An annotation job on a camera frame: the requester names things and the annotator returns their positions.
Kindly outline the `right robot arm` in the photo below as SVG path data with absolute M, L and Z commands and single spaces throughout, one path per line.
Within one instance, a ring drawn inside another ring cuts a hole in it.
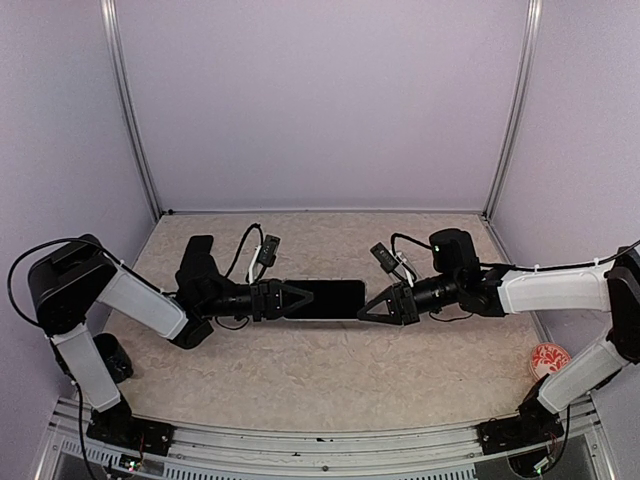
M 391 285 L 358 311 L 359 320 L 406 326 L 453 304 L 486 318 L 559 310 L 593 310 L 611 317 L 610 328 L 598 339 L 532 388 L 511 423 L 518 442 L 535 442 L 549 429 L 551 416 L 638 364 L 636 244 L 622 246 L 605 259 L 547 267 L 484 264 L 471 235 L 456 228 L 433 233 L 426 247 L 436 276 Z

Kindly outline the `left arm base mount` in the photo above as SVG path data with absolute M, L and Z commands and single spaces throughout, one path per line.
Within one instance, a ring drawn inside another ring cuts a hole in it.
M 159 456 L 168 455 L 174 432 L 172 424 L 134 416 L 124 397 L 104 411 L 92 408 L 86 431 L 93 440 Z

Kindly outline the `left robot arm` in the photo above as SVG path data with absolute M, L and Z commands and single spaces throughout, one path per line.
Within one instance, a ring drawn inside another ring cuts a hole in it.
M 121 445 L 140 434 L 137 418 L 122 396 L 86 326 L 86 314 L 100 303 L 153 330 L 181 349 L 198 346 L 215 317 L 274 320 L 311 303 L 312 292 L 278 279 L 235 283 L 222 275 L 211 254 L 213 237 L 189 239 L 170 295 L 153 286 L 107 251 L 93 235 L 64 240 L 35 262 L 27 274 L 36 320 L 59 353 L 84 399 L 103 412 L 102 430 Z

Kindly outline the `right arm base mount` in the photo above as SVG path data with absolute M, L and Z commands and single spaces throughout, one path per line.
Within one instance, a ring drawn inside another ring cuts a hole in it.
M 514 416 L 490 419 L 476 426 L 484 455 L 520 449 L 565 434 L 560 415 L 551 413 L 539 401 L 538 394 L 545 375 L 529 390 Z

